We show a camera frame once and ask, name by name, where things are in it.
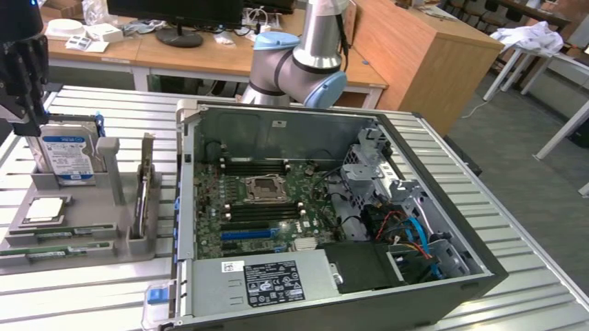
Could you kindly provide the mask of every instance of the wooden cabinet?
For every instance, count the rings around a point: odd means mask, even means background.
[[[418,112],[447,134],[502,44],[462,21],[355,0],[354,49],[388,84],[378,109]]]

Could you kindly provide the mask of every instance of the motherboard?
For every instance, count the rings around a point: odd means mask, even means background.
[[[314,163],[220,160],[195,167],[197,259],[314,249],[338,239]]]

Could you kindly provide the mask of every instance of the open computer tower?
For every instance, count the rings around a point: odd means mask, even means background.
[[[406,330],[502,281],[384,114],[180,101],[161,328]]]

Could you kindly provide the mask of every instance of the gray floor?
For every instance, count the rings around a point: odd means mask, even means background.
[[[494,76],[484,77],[463,114],[483,101]],[[515,91],[498,93],[476,113],[459,119],[450,137],[483,173],[480,180],[589,293],[589,199],[577,190],[589,182],[589,150],[563,141],[542,162],[531,155],[562,123]]]

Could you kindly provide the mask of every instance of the metal workbench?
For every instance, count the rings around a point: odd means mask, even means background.
[[[156,258],[151,261],[0,277],[0,330],[139,330],[143,291],[169,278],[176,171],[176,94],[66,86],[45,106],[53,113],[105,117],[105,134],[120,138],[121,172],[133,172],[140,138],[155,133],[155,168],[163,173]],[[589,330],[589,300],[439,136],[411,114],[387,116],[510,275],[484,298],[460,305],[420,330]],[[408,167],[400,171],[410,177]],[[0,238],[30,185],[25,140],[0,147]]]

